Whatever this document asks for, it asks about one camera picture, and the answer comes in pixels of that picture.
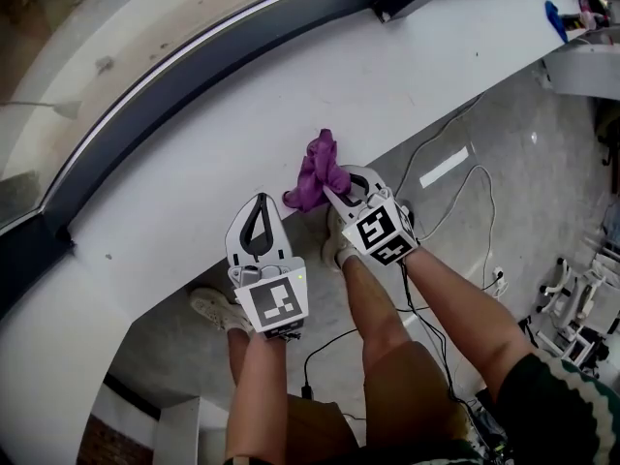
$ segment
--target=black cable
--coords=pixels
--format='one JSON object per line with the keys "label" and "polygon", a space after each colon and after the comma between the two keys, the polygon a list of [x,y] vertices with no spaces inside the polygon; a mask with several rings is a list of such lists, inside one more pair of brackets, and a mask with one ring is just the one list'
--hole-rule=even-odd
{"label": "black cable", "polygon": [[350,417],[350,418],[351,418],[351,419],[353,419],[353,420],[365,420],[365,418],[361,418],[361,417],[354,417],[354,416],[353,416],[353,415],[351,415],[351,414],[342,414],[342,415],[344,415],[345,417]]}
{"label": "black cable", "polygon": [[[429,306],[421,306],[420,308],[417,308],[416,310],[420,311],[420,310],[428,310],[430,307]],[[411,310],[409,308],[407,309],[402,309],[402,308],[396,308],[396,312],[402,312],[404,314],[409,314],[411,313]]]}
{"label": "black cable", "polygon": [[491,286],[495,286],[495,285],[499,282],[499,280],[500,280],[502,277],[504,277],[504,272],[499,272],[499,273],[497,274],[497,278],[495,279],[495,281],[493,281],[491,284],[489,284],[486,288],[482,288],[481,290],[482,290],[482,291],[486,291],[486,290],[488,290]]}
{"label": "black cable", "polygon": [[310,357],[312,357],[313,355],[316,355],[320,350],[324,350],[331,343],[338,341],[338,339],[340,339],[341,337],[345,337],[346,335],[351,334],[352,332],[357,332],[357,329],[348,330],[344,334],[340,334],[339,336],[334,337],[331,341],[328,341],[327,343],[325,343],[321,348],[319,348],[318,350],[315,350],[310,355],[308,355],[308,357],[306,358],[306,361],[303,362],[303,377],[305,379],[305,383],[307,386],[309,386],[308,385],[308,361],[310,361]]}
{"label": "black cable", "polygon": [[444,335],[443,332],[441,332],[439,329],[437,329],[437,327],[435,327],[433,324],[429,323],[424,317],[422,317],[418,313],[418,310],[420,310],[420,309],[419,308],[417,309],[414,306],[414,303],[411,300],[411,293],[409,292],[409,283],[407,281],[407,267],[405,266],[405,262],[404,261],[400,262],[400,268],[401,268],[402,275],[403,275],[403,284],[405,286],[405,296],[407,297],[407,305],[411,308],[411,311],[414,314],[416,314],[418,316],[418,318],[421,321],[423,321],[426,326],[428,326],[428,328],[431,329],[431,331],[433,332],[433,334],[435,334],[437,339],[439,339],[439,342],[441,344],[442,363],[444,365],[444,369],[446,370],[446,378],[448,379],[448,397],[449,397],[449,399],[451,399],[455,403],[460,403],[461,405],[463,405],[465,407],[465,409],[467,411],[467,414],[469,416],[470,422],[472,423],[472,425],[476,429],[476,432],[478,433],[478,435],[480,437],[480,440],[482,441],[484,446],[487,448],[489,455],[490,456],[494,456],[495,455],[494,450],[491,449],[486,444],[486,442],[482,438],[480,432],[476,428],[476,416],[475,416],[474,411],[472,410],[472,408],[469,406],[469,403],[466,402],[465,400],[459,398],[454,393],[454,383],[452,381],[452,375],[450,373],[450,369],[448,368],[448,357],[447,357],[447,344],[448,344],[448,342],[446,340],[446,336]]}

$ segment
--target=blue object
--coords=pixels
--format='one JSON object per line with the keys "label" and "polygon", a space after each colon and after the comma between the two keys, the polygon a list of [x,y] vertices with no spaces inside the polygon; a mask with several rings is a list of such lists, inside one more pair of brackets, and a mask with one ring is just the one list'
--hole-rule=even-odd
{"label": "blue object", "polygon": [[551,25],[555,28],[555,30],[560,35],[560,38],[564,40],[564,43],[569,42],[569,36],[566,34],[566,28],[564,27],[564,22],[562,22],[562,18],[558,14],[558,8],[553,5],[553,2],[547,0],[544,2],[544,9],[546,10],[546,18],[549,19]]}

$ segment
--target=purple cloth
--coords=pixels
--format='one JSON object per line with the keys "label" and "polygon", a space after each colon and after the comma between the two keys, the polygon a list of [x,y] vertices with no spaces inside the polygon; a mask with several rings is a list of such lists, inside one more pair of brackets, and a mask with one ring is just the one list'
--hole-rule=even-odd
{"label": "purple cloth", "polygon": [[282,195],[284,205],[309,212],[327,203],[324,186],[336,195],[349,194],[351,176],[336,164],[338,143],[333,140],[329,129],[322,129],[319,137],[310,141],[306,153],[301,162],[296,188]]}

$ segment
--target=glass pane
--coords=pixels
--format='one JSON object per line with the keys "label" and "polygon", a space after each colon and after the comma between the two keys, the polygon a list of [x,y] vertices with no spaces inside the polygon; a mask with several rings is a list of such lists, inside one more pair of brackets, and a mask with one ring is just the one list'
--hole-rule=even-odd
{"label": "glass pane", "polygon": [[146,71],[257,0],[0,0],[0,227]]}

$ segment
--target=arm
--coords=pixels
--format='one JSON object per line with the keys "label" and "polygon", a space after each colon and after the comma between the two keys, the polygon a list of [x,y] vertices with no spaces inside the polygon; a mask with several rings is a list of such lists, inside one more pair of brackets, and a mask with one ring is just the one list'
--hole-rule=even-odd
{"label": "arm", "polygon": [[421,247],[406,257],[405,265],[456,348],[497,399],[512,368],[533,352],[510,312]]}
{"label": "arm", "polygon": [[286,342],[254,334],[232,400],[226,459],[247,456],[283,465],[287,411]]}

